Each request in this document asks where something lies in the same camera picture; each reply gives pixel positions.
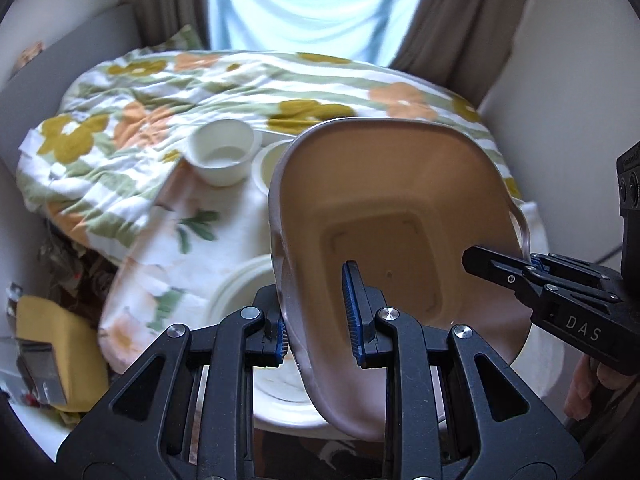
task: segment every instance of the gray headboard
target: gray headboard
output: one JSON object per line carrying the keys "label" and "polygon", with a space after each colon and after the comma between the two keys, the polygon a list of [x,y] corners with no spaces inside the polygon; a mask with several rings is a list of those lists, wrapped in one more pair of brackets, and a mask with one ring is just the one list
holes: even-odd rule
{"label": "gray headboard", "polygon": [[84,22],[9,79],[0,90],[0,158],[9,171],[15,174],[29,129],[58,112],[82,72],[141,46],[133,8],[120,5]]}

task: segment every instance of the window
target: window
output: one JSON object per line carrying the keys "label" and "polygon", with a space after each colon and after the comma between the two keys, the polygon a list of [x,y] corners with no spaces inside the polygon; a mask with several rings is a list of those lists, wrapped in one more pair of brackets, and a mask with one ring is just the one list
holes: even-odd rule
{"label": "window", "polygon": [[386,66],[419,0],[209,0],[213,50],[313,52]]}

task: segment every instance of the hand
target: hand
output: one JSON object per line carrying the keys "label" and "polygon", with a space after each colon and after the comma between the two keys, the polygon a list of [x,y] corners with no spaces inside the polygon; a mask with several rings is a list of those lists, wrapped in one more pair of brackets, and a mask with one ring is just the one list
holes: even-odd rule
{"label": "hand", "polygon": [[598,364],[596,372],[589,366],[590,357],[583,355],[575,366],[569,393],[564,401],[564,414],[574,420],[583,420],[591,411],[590,395],[598,382],[609,390],[622,390],[635,379]]}

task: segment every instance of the wall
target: wall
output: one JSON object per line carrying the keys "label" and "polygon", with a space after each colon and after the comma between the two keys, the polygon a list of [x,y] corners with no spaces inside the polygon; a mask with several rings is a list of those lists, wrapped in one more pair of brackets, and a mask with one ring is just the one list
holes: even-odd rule
{"label": "wall", "polygon": [[482,104],[555,252],[594,260],[622,242],[616,158],[640,140],[639,45],[627,0],[535,0]]}
{"label": "wall", "polygon": [[118,0],[15,0],[0,23],[0,85],[9,79],[20,53],[38,40],[55,43]]}

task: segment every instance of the camera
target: camera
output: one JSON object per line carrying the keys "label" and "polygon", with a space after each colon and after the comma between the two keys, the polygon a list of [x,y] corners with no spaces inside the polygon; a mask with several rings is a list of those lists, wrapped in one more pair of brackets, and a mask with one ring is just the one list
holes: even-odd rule
{"label": "camera", "polygon": [[640,142],[616,161],[620,216],[624,222],[620,274],[626,290],[640,297]]}

